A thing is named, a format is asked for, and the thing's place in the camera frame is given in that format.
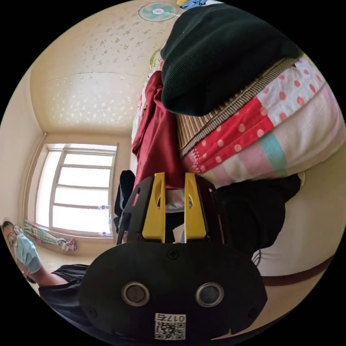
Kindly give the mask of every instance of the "qr code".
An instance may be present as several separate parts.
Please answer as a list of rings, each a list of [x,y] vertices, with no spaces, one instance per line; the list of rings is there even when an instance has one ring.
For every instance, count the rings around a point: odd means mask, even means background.
[[[185,340],[186,315],[155,314],[155,339]]]

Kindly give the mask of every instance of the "ceiling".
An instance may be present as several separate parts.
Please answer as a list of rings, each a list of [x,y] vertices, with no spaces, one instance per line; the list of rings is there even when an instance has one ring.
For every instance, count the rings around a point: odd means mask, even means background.
[[[143,20],[138,10],[151,2],[135,0],[96,13],[39,56],[30,88],[44,132],[131,132],[150,57],[162,48],[177,18]]]

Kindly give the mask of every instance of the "clothing pile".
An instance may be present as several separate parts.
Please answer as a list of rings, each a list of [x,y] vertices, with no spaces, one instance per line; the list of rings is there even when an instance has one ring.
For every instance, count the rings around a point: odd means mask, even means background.
[[[133,153],[136,183],[166,172],[169,212],[183,210],[185,171],[217,188],[283,178],[326,160],[346,140],[320,71],[252,14],[226,4],[191,8],[160,54],[141,99]]]

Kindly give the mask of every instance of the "dark green cloth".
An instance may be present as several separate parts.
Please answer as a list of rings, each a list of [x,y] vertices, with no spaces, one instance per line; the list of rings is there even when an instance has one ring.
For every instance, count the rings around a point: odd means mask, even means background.
[[[254,15],[226,4],[192,8],[175,22],[161,51],[164,107],[202,116],[299,48]]]

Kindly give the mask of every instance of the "red cloth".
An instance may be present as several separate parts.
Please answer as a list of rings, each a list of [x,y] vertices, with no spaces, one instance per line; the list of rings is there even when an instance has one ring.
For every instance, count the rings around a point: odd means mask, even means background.
[[[138,163],[134,185],[165,172],[166,188],[181,189],[185,185],[185,169],[178,153],[177,120],[161,102],[162,88],[161,71],[156,71],[145,89],[147,107],[132,143]]]

